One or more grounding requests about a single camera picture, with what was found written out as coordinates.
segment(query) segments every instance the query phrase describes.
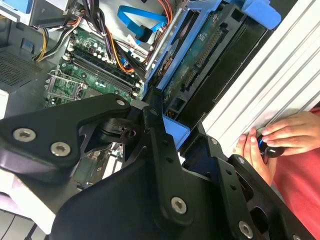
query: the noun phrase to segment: white surface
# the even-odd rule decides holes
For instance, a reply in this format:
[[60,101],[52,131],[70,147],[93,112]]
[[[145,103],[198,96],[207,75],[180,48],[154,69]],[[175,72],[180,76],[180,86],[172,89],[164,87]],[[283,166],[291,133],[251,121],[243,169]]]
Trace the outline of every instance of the white surface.
[[0,192],[9,195],[24,216],[32,216],[46,234],[51,232],[56,215],[17,176],[2,169]]
[[0,119],[3,119],[6,114],[9,93],[0,89]]
[[319,0],[299,0],[204,120],[227,156],[251,127],[308,111],[320,100],[319,11]]

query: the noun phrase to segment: screw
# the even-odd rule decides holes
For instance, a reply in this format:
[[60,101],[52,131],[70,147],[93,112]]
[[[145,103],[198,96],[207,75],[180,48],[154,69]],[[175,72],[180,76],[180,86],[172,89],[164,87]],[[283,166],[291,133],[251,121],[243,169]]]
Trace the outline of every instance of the screw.
[[117,100],[116,103],[119,104],[119,105],[121,105],[121,106],[126,105],[125,102],[124,102],[124,101],[121,101],[121,100]]
[[242,157],[238,156],[238,159],[239,159],[241,164],[245,164],[245,160]]
[[36,136],[35,131],[29,128],[18,128],[13,132],[14,139],[24,143],[31,142]]
[[211,142],[212,142],[214,145],[218,145],[218,141],[215,140],[214,138],[211,138]]
[[158,113],[157,113],[157,111],[156,111],[154,108],[151,108],[151,109],[150,109],[150,113],[152,113],[153,115],[158,116]]
[[240,231],[243,235],[246,236],[247,239],[252,239],[254,237],[254,233],[252,232],[252,229],[250,228],[248,223],[246,223],[245,221],[240,221],[238,225]]
[[293,235],[293,240],[301,240],[301,238],[298,235]]
[[185,214],[187,212],[187,205],[180,197],[174,196],[171,199],[171,206],[178,214]]
[[51,153],[56,155],[57,157],[65,157],[70,154],[71,147],[65,142],[58,141],[51,145],[50,150]]

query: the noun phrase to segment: white panel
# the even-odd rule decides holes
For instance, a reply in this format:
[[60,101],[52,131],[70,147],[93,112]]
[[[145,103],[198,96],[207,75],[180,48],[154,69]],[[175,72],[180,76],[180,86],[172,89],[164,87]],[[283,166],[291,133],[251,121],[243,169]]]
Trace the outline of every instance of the white panel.
[[251,127],[319,100],[320,1],[299,0],[203,122],[228,156]]
[[0,119],[3,119],[6,114],[9,93],[0,89]]

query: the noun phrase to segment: black plastic bracket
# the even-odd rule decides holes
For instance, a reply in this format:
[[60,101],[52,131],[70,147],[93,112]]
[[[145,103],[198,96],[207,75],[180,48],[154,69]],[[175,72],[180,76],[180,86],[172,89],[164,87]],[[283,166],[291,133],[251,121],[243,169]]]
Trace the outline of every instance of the black plastic bracket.
[[[96,127],[112,118],[125,118],[129,103],[116,94],[104,94],[81,101],[13,116],[0,121],[0,167],[43,182],[69,179],[74,166]],[[14,131],[31,129],[35,139],[24,142],[14,138]],[[70,153],[54,155],[52,144],[66,143]]]

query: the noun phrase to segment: gray fan grille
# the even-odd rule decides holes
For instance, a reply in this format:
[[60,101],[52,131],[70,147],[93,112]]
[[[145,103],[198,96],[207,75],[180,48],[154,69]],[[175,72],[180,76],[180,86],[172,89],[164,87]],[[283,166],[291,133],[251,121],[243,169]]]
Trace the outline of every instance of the gray fan grille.
[[33,62],[28,62],[8,51],[0,52],[0,82],[10,87],[41,72]]

